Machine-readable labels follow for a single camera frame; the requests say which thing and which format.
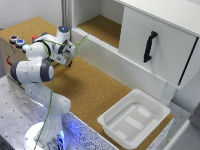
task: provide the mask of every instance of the black door handle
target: black door handle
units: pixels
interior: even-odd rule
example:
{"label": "black door handle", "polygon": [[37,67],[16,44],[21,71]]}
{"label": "black door handle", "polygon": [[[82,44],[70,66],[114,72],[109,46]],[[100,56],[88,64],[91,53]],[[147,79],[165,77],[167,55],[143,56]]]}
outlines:
{"label": "black door handle", "polygon": [[150,54],[150,51],[151,51],[152,40],[156,36],[158,36],[158,33],[151,31],[151,35],[148,38],[146,50],[145,50],[145,53],[144,53],[144,63],[148,62],[151,59],[151,56],[149,54]]}

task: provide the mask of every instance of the robotic arm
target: robotic arm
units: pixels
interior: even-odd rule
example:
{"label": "robotic arm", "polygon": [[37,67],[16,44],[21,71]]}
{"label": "robotic arm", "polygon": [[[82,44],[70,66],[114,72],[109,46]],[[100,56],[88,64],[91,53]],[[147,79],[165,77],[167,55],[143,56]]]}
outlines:
{"label": "robotic arm", "polygon": [[[26,50],[28,61],[15,62],[10,69],[12,78],[19,84],[25,86],[25,92],[28,97],[35,102],[43,104],[47,108],[50,104],[51,90],[43,85],[42,82],[52,80],[54,69],[48,60],[49,56],[43,43],[48,50],[50,58],[65,65],[69,59],[73,59],[75,54],[75,46],[64,46],[66,44],[72,45],[69,38],[70,31],[64,26],[58,27],[56,37],[48,33],[41,34]],[[56,93],[52,94],[51,111],[35,150],[57,150],[55,146],[49,146],[49,143],[52,141],[55,143],[55,139],[63,131],[62,114],[67,113],[70,108],[71,101],[68,98]],[[37,136],[29,144],[25,145],[25,150],[34,149],[40,130],[37,132]],[[64,142],[62,142],[62,146],[60,147],[58,148],[66,149]]]}

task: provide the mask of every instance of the cabinet handle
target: cabinet handle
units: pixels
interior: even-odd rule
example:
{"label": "cabinet handle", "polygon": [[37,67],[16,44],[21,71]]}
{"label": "cabinet handle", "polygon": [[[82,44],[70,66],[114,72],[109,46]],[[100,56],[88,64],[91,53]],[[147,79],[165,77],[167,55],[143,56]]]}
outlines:
{"label": "cabinet handle", "polygon": [[158,33],[151,31],[151,35],[149,36],[149,39],[147,41],[146,50],[145,50],[145,53],[144,53],[144,63],[148,62],[151,59],[151,56],[149,54],[150,54],[150,51],[151,51],[152,40],[156,36],[158,36]]}

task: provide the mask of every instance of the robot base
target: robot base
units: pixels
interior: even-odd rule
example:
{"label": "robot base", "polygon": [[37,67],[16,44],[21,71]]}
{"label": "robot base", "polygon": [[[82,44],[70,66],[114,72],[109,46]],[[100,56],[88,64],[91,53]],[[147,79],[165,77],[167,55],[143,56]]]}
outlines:
{"label": "robot base", "polygon": [[[43,122],[37,123],[37,124],[33,125],[26,132],[25,137],[24,137],[24,150],[49,150],[49,147],[47,145],[43,148],[41,148],[42,145],[38,146],[39,142],[35,148],[36,141],[34,140],[34,138],[37,135],[37,133],[40,131],[40,129],[42,128],[43,124],[44,124]],[[65,138],[65,146],[69,144],[69,141],[70,141],[69,138]]]}

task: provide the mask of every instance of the cork surface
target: cork surface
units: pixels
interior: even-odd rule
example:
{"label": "cork surface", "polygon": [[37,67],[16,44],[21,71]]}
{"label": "cork surface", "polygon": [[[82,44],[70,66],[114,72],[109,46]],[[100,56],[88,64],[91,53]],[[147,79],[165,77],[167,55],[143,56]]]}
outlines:
{"label": "cork surface", "polygon": [[103,16],[97,16],[78,27],[108,44],[118,48],[121,34],[121,25]]}
{"label": "cork surface", "polygon": [[[55,36],[56,27],[36,17],[0,31],[0,36],[9,41],[9,37],[16,34],[28,44],[31,44],[32,35],[39,35],[43,32]],[[131,89],[79,57],[75,58],[71,68],[57,65],[54,69],[54,92],[71,100],[70,111],[120,150],[123,150],[104,133],[102,126],[97,123],[97,118],[127,95]],[[51,82],[44,84],[51,87]],[[172,119],[173,115],[167,116],[136,150],[146,149]]]}

